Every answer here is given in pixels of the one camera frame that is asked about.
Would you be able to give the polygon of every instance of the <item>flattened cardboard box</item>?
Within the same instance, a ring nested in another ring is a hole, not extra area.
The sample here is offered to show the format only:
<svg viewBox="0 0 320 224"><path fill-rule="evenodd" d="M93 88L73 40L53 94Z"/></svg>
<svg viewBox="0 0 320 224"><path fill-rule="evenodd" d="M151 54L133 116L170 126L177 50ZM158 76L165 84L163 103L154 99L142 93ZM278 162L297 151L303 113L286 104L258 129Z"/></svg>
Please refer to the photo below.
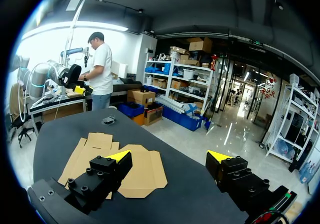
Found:
<svg viewBox="0 0 320 224"><path fill-rule="evenodd" d="M90 166L89 161L97 155L106 157L131 150L132 168L122 181L119 193L126 198L145 198L153 190L167 185L159 152L148 151L141 145L132 144L119 150L119 145L119 142L112 142L112 135L89 133L88 139L80 139L58 182L65 186L69 178L80 176Z"/></svg>
<svg viewBox="0 0 320 224"><path fill-rule="evenodd" d="M132 168L123 179L118 192L126 198L145 198L157 188L167 185L160 153L141 145L128 144L119 152L131 150Z"/></svg>

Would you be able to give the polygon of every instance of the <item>workbench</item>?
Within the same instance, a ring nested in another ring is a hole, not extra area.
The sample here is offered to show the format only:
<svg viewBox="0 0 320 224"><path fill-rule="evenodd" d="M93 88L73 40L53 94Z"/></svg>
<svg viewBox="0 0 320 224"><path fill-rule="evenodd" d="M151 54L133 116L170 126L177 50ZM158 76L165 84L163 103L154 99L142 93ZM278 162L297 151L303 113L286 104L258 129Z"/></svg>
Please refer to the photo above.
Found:
<svg viewBox="0 0 320 224"><path fill-rule="evenodd" d="M115 123L102 125L102 119L110 115L115 116ZM51 177L58 180L79 139L88 137L90 132L112 134L120 148L141 144L150 151L159 151L168 184L144 199L126 199L115 193L112 200L105 200L89 216L117 224L241 224L247 219L247 213L241 212L227 193L219 191L205 166L112 108L44 123L34 152L34 182Z"/></svg>
<svg viewBox="0 0 320 224"><path fill-rule="evenodd" d="M31 116L31 121L32 121L32 125L34 127L35 134L37 136L39 135L39 131L38 131L38 128L37 128L36 122L35 122L35 116L34 116L35 114L45 112L48 110L52 110L55 108L59 108L59 107L77 104L77 103L82 103L83 111L86 112L87 107L86 107L85 101L86 101L86 99L84 96L68 98L67 95L60 95L57 98L55 98L54 101L49 100L49 102L41 102L38 105L31 107L29 110L29 113Z"/></svg>

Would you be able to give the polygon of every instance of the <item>white t-shirt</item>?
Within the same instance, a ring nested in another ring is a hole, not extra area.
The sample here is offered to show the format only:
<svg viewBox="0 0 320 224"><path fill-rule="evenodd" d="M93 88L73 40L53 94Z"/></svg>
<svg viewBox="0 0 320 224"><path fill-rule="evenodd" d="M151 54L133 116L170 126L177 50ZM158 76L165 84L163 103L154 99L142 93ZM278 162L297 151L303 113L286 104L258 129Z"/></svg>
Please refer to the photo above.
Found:
<svg viewBox="0 0 320 224"><path fill-rule="evenodd" d="M103 66L104 71L99 76L90 79L90 86L93 88L92 94L95 95L105 95L113 92L114 87L112 84L111 75L111 64L112 64L112 53L109 45L103 43L100 45L94 53L92 69L96 65Z"/></svg>

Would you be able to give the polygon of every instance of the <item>blue crate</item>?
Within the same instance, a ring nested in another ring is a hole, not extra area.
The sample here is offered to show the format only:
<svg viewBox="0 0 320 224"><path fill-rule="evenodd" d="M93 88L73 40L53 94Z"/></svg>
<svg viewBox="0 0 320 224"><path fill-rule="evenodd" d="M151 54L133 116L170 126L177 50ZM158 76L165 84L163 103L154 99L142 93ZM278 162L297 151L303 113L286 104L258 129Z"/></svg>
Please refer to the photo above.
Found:
<svg viewBox="0 0 320 224"><path fill-rule="evenodd" d="M136 104L138 106L138 108L135 108L135 109L130 108L128 106L128 104L132 104L132 103L134 103L134 102L120 104L118 106L118 110L130 118L136 117L136 116L145 112L145 109L144 109L145 107L140 104Z"/></svg>
<svg viewBox="0 0 320 224"><path fill-rule="evenodd" d="M201 126L203 117L199 115L198 117L200 117L200 119L196 120L188 117L186 114L180 114L178 112L175 112L174 110L166 106L163 106L163 108L164 108L162 113L163 117L168 118L171 121L174 121L175 123L178 123L179 125L185 128L188 128L191 131L195 131Z"/></svg>
<svg viewBox="0 0 320 224"><path fill-rule="evenodd" d="M147 88L149 91L153 92L153 93L159 93L159 89L154 88L152 86L146 86L144 85L144 88Z"/></svg>

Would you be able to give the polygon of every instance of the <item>ceiling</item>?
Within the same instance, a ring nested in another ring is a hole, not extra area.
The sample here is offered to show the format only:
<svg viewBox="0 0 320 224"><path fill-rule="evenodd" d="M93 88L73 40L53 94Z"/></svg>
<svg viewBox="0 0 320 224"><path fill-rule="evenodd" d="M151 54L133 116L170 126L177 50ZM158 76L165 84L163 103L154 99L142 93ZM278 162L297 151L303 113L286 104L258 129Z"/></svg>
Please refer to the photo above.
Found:
<svg viewBox="0 0 320 224"><path fill-rule="evenodd" d="M135 33L145 29L154 30L156 35L220 32L253 38L289 54L305 66L304 70L309 69L320 78L320 54L315 37L287 0L105 1L87 0L79 19L119 24ZM284 9L280 10L275 1ZM74 12L65 11L68 2L53 0L44 23L72 19Z"/></svg>

